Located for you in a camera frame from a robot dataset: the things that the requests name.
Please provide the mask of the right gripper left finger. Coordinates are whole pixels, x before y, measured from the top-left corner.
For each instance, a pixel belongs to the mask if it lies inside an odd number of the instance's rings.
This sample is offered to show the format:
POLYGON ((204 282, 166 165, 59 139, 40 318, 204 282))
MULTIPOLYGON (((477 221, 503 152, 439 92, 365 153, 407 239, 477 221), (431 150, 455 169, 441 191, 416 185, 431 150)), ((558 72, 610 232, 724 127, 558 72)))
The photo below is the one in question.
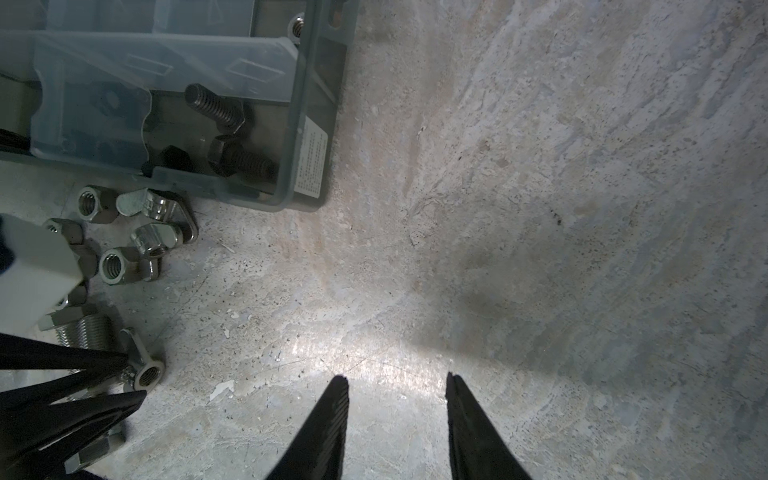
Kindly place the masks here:
POLYGON ((341 479, 349 383, 334 376, 267 479, 341 479))

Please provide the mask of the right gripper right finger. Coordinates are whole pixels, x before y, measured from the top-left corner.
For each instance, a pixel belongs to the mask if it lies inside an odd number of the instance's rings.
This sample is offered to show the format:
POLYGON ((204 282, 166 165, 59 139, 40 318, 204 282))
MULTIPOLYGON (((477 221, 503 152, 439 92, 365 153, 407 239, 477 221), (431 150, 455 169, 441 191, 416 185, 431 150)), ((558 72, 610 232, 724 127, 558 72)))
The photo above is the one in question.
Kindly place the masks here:
POLYGON ((532 479, 461 376, 448 373, 445 397, 453 479, 532 479))

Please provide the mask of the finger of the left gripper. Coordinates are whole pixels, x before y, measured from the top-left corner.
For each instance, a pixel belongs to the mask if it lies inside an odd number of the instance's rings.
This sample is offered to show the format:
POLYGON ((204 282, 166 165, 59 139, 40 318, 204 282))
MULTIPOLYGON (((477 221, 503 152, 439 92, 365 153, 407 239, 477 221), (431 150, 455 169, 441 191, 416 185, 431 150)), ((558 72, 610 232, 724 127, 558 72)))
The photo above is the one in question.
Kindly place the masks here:
POLYGON ((2 370, 87 370, 120 371, 128 365, 128 356, 120 352, 79 349, 1 335, 2 370))
POLYGON ((66 460, 135 413, 146 393, 102 395, 47 404, 1 395, 1 477, 44 479, 66 460))

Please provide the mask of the black bolt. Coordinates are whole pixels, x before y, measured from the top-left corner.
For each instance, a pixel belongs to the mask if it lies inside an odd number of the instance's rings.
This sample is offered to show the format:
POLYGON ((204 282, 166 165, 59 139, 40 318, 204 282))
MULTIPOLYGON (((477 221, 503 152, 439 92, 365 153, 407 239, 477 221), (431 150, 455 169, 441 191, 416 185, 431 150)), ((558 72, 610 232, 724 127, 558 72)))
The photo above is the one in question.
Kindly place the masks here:
POLYGON ((213 172, 222 177, 243 173, 275 181, 278 175, 278 167, 270 158, 246 150, 234 135, 216 136, 208 149, 207 162, 213 172))
POLYGON ((252 128, 242 101, 222 97, 202 84, 187 85, 184 100, 193 111, 212 120, 222 134, 244 136, 252 128))

